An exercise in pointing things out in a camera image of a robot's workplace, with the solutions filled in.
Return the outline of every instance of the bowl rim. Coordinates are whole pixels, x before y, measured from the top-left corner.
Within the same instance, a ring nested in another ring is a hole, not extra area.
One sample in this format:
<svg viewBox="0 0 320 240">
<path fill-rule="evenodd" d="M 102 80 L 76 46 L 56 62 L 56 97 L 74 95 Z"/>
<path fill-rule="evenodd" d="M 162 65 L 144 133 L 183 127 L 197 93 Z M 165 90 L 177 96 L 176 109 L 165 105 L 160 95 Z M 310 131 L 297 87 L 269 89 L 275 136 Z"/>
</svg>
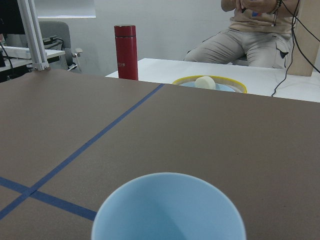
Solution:
<svg viewBox="0 0 320 240">
<path fill-rule="evenodd" d="M 224 76 L 214 76 L 214 75 L 193 75 L 193 76 L 185 76 L 185 77 L 181 77 L 175 81 L 172 82 L 172 84 L 174 85 L 180 85 L 180 84 L 183 84 L 185 80 L 187 79 L 197 79 L 197 78 L 200 78 L 200 77 L 204 77 L 204 76 L 208 76 L 208 77 L 211 77 L 213 79 L 222 79 L 222 80 L 227 80 L 227 81 L 230 81 L 230 82 L 233 82 L 234 84 L 236 85 L 240 85 L 243 89 L 243 92 L 244 94 L 247 94 L 248 91 L 247 91 L 247 87 L 246 85 L 244 85 L 242 82 L 239 82 L 237 80 L 234 80 L 232 78 L 228 78 L 228 77 L 224 77 Z"/>
</svg>

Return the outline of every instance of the person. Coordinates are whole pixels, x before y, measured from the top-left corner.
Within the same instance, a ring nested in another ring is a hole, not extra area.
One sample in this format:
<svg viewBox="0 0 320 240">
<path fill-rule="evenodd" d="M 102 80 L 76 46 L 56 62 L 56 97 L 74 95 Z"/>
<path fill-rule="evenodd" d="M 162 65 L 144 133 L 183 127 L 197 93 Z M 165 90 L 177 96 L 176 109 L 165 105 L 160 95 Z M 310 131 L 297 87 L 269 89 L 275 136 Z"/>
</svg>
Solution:
<svg viewBox="0 0 320 240">
<path fill-rule="evenodd" d="M 221 0 L 223 11 L 234 10 L 229 28 L 189 51 L 184 61 L 228 64 L 246 55 L 252 67 L 286 68 L 292 13 L 298 4 L 298 0 Z"/>
</svg>

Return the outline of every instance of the khaki pants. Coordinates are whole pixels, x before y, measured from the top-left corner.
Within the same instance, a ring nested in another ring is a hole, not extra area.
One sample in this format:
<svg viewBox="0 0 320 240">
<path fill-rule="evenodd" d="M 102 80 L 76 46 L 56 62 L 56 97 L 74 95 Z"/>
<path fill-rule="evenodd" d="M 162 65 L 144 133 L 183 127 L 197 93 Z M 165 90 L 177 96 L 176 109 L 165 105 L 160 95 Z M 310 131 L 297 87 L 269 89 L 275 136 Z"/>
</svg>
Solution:
<svg viewBox="0 0 320 240">
<path fill-rule="evenodd" d="M 184 61 L 228 64 L 246 55 L 251 67 L 288 67 L 291 34 L 241 32 L 227 29 L 189 51 Z"/>
</svg>

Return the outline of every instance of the office chair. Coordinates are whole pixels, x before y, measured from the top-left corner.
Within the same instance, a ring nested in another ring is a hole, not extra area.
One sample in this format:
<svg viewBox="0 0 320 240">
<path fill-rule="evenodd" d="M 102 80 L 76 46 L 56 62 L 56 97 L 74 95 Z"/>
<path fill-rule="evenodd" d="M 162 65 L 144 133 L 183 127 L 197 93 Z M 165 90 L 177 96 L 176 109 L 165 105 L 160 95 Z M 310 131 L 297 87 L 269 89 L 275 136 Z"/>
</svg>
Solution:
<svg viewBox="0 0 320 240">
<path fill-rule="evenodd" d="M 68 70 L 78 67 L 81 71 L 78 57 L 83 51 L 81 48 L 76 48 L 75 53 L 71 51 L 69 26 L 63 21 L 39 21 L 39 26 L 42 38 L 57 36 L 63 40 L 62 48 L 65 51 L 65 61 Z"/>
</svg>

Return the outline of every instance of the light blue cup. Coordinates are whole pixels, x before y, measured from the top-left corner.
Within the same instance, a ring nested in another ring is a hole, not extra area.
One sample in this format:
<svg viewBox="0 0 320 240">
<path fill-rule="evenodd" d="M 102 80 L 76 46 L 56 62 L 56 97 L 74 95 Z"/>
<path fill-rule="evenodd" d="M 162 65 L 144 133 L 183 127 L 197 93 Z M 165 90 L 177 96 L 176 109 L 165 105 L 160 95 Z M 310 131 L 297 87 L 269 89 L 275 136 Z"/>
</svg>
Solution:
<svg viewBox="0 0 320 240">
<path fill-rule="evenodd" d="M 233 203 L 216 187 L 180 173 L 133 179 L 100 207 L 92 240 L 245 240 Z"/>
</svg>

